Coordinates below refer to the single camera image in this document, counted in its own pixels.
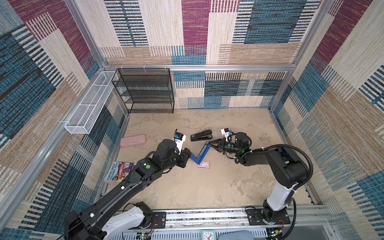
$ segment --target comic book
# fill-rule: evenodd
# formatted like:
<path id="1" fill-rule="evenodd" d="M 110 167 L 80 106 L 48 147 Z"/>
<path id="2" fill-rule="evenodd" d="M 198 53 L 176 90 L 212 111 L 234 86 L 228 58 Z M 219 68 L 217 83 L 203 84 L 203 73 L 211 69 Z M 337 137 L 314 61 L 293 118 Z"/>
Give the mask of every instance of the comic book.
<path id="1" fill-rule="evenodd" d="M 136 163 L 113 162 L 105 181 L 120 182 L 132 171 Z"/>

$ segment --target black mesh shelf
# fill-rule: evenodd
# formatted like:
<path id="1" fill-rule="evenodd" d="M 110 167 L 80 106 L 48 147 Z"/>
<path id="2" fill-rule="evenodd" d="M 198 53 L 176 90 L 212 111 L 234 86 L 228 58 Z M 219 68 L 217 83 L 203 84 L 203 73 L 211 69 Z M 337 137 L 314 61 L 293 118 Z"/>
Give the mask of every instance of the black mesh shelf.
<path id="1" fill-rule="evenodd" d="M 112 81 L 129 113 L 173 113 L 175 107 L 167 68 L 119 68 Z"/>

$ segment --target clock face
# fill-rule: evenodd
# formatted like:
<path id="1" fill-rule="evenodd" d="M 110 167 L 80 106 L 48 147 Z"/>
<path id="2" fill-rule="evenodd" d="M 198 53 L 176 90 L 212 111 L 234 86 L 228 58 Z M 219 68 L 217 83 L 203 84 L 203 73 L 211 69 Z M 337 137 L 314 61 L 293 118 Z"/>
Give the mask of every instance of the clock face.
<path id="1" fill-rule="evenodd" d="M 203 231 L 202 240 L 216 240 L 215 231 L 210 231 L 210 230 Z"/>

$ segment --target wooden floor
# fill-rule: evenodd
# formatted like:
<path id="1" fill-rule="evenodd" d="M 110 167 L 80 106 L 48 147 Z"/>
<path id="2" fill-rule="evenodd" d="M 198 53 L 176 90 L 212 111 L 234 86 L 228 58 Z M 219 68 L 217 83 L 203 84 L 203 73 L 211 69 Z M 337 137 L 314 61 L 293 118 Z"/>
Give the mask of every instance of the wooden floor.
<path id="1" fill-rule="evenodd" d="M 197 155 L 205 141 L 190 141 L 190 136 L 211 129 L 213 140 L 222 138 L 220 130 L 245 132 L 252 139 L 251 149 L 282 143 L 267 109 L 175 111 L 174 114 L 132 114 L 125 136 L 146 134 L 144 145 L 120 149 L 117 161 L 137 162 L 175 129 L 187 136 L 183 147 Z M 262 205 L 271 193 L 275 178 L 268 165 L 245 167 L 210 149 L 204 161 L 210 168 L 198 168 L 189 160 L 186 168 L 174 167 L 127 202 L 144 201 L 152 209 L 230 207 Z M 108 184 L 108 191 L 116 183 Z M 311 203 L 304 187 L 294 195 L 298 204 Z"/>

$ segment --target red and white box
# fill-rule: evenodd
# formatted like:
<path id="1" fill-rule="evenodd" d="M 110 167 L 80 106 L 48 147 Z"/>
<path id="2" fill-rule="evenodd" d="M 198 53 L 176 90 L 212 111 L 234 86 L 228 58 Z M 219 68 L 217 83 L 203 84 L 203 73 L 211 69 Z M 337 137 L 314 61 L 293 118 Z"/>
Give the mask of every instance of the red and white box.
<path id="1" fill-rule="evenodd" d="M 201 163 L 197 166 L 202 168 L 209 168 L 209 162 L 201 161 Z"/>

